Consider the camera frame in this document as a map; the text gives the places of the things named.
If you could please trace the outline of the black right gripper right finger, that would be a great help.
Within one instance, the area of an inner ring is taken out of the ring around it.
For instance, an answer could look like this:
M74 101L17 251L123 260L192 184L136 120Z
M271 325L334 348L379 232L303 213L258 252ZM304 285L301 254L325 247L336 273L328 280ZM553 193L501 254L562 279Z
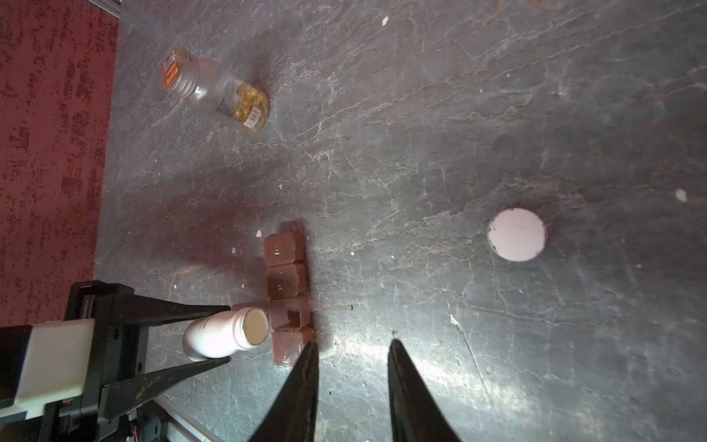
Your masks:
M456 441L402 342L388 350L388 395L393 441Z

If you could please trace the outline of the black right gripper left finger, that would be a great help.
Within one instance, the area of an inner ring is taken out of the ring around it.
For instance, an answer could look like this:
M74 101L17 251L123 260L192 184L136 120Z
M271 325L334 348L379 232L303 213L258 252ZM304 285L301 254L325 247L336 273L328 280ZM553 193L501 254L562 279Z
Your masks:
M309 342L250 442L314 440L319 403L319 361L318 345Z

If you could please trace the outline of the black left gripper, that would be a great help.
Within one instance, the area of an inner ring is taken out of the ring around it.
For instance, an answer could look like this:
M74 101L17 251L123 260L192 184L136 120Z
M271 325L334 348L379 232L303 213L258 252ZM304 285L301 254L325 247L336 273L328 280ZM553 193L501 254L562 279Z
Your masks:
M187 305L134 294L121 284L73 284L66 320L90 319L88 371L83 392L45 407L40 441L134 441L129 412L182 381L228 364L223 357L145 373L141 326L198 320L231 311L221 305Z

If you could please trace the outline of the small white pill bottle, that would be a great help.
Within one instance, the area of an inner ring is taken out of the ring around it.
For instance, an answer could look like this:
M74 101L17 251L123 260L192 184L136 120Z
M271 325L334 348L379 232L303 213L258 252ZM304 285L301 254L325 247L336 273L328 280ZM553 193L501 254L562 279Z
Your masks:
M270 333L263 309L246 307L195 320L182 337L185 355L193 362L231 357L263 344Z

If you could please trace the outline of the red weekly pill organizer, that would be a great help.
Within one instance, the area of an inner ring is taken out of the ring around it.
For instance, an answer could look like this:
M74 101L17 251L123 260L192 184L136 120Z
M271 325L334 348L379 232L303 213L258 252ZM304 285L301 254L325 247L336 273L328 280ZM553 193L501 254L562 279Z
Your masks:
M290 230L270 235L263 241L263 252L267 300L237 303L232 309L266 311L274 364L294 366L305 346L316 339L304 234Z

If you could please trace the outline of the white bottle cap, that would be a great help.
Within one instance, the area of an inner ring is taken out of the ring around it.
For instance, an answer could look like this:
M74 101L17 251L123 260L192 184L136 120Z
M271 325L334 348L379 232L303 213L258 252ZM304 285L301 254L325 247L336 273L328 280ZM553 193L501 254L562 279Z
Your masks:
M487 239L498 256L506 261L523 263L541 255L548 241L548 231L534 212L508 208L492 220Z

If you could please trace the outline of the clear pill bottle gold lid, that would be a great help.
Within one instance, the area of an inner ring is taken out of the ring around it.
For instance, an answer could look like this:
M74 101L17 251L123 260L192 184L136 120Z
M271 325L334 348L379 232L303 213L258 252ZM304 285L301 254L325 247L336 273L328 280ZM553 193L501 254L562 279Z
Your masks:
M267 95L214 60L174 46L162 62L160 75L167 92L221 123L256 133L268 120Z

